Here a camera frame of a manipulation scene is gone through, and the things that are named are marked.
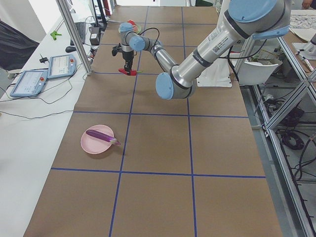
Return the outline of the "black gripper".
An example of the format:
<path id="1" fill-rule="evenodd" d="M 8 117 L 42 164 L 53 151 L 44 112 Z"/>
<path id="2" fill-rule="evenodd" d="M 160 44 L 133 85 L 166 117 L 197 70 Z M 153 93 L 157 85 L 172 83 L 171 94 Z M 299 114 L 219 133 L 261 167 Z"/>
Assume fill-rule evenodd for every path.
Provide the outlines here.
<path id="1" fill-rule="evenodd" d="M 132 70 L 132 65 L 133 65 L 133 58 L 134 58 L 134 51 L 122 52 L 123 59 L 125 60 L 125 65 L 124 65 L 124 70 L 126 72 Z"/>

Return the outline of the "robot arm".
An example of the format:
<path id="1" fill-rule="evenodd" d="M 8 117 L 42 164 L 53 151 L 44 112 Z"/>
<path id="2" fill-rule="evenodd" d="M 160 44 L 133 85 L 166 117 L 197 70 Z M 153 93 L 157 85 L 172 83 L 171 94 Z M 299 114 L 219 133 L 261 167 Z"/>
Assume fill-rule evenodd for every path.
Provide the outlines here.
<path id="1" fill-rule="evenodd" d="M 232 0 L 223 20 L 181 63 L 167 53 L 157 39 L 134 32 L 130 23 L 119 26 L 121 42 L 113 47 L 112 55 L 122 53 L 125 60 L 121 73 L 133 74 L 134 52 L 150 52 L 163 73 L 156 79 L 156 92 L 162 99 L 185 99 L 195 91 L 195 79 L 225 51 L 241 39 L 273 39 L 289 31 L 291 1 L 289 0 Z"/>

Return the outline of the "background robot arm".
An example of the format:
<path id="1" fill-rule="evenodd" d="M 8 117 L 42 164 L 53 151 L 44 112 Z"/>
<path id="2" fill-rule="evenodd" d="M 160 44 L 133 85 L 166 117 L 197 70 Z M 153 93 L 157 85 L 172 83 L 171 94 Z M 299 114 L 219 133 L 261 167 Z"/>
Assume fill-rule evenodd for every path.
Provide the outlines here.
<path id="1" fill-rule="evenodd" d="M 310 72 L 314 71 L 314 67 L 310 61 L 316 59 L 316 35 L 314 35 L 307 43 L 293 43 L 296 55 L 299 56 L 303 64 Z"/>

